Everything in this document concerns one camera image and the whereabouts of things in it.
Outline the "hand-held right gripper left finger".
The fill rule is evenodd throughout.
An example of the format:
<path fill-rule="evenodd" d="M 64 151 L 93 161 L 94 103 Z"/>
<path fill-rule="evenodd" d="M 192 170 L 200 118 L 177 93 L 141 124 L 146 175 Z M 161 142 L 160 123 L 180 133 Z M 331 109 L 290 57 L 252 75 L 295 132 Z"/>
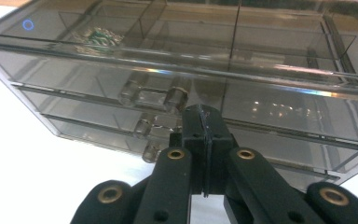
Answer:
<path fill-rule="evenodd" d="M 191 190 L 193 194 L 207 195 L 205 187 L 205 135 L 202 124 L 202 106 L 192 105 L 182 113 L 181 131 L 170 134 L 170 147 L 181 147 L 191 153 Z"/>

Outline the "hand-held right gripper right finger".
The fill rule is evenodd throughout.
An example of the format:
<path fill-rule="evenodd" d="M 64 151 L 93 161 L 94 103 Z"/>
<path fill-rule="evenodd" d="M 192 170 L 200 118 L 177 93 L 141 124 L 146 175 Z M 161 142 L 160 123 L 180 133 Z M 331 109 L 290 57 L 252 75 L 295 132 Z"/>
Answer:
<path fill-rule="evenodd" d="M 236 146 L 236 142 L 221 113 L 213 107 L 204 107 L 204 131 L 206 143 L 204 195 L 223 194 L 227 182 L 226 157 Z"/>

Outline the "smoky transparent drawer box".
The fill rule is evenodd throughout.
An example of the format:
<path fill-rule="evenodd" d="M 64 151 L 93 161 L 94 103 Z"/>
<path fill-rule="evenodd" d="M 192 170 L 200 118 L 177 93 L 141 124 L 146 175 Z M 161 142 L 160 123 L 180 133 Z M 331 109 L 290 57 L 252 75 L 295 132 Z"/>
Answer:
<path fill-rule="evenodd" d="M 79 53 L 72 32 L 91 27 L 124 39 L 109 55 Z M 0 19 L 0 50 L 358 97 L 358 0 L 32 0 Z M 297 189 L 358 174 L 358 144 L 264 131 L 241 140 L 230 132 Z M 126 149 L 53 133 L 150 162 L 171 134 Z"/>

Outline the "small silver jewelry piece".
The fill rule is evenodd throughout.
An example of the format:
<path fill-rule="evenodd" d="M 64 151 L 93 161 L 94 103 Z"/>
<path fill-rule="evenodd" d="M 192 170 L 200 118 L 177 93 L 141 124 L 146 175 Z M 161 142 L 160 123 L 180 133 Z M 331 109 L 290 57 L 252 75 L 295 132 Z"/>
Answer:
<path fill-rule="evenodd" d="M 124 35 L 101 27 L 72 32 L 72 35 L 76 42 L 76 50 L 90 55 L 112 54 L 124 39 Z"/>

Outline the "white board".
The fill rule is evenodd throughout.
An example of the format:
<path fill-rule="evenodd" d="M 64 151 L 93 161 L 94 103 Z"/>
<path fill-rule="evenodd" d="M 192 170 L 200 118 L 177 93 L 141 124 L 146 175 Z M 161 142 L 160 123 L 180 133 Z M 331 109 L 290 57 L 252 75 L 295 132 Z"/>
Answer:
<path fill-rule="evenodd" d="M 31 1 L 0 5 L 0 19 Z M 164 149 L 150 162 L 60 137 L 0 79 L 0 224 L 70 224 L 86 195 L 99 203 L 120 200 L 122 192 L 105 189 L 103 183 L 138 183 Z"/>

